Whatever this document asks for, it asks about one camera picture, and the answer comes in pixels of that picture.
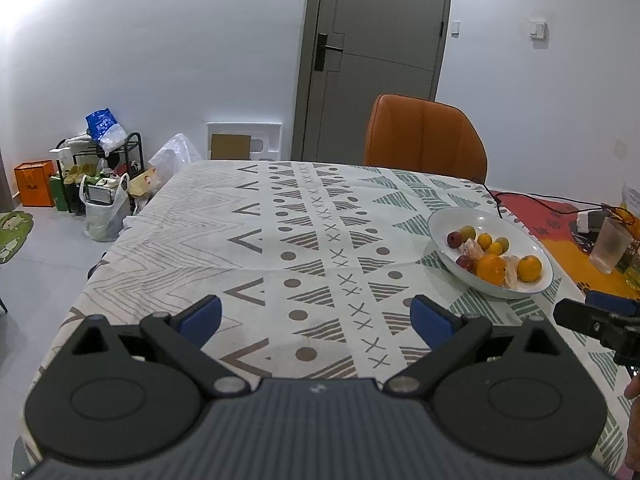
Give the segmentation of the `person's right hand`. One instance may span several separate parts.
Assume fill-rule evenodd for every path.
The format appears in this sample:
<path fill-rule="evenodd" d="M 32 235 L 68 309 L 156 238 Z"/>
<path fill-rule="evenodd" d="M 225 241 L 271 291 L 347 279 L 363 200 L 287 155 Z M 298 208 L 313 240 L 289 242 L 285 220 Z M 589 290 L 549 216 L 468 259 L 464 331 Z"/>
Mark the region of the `person's right hand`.
<path fill-rule="evenodd" d="M 627 430 L 626 466 L 638 472 L 640 468 L 640 377 L 634 376 L 624 391 L 624 397 L 631 400 Z"/>

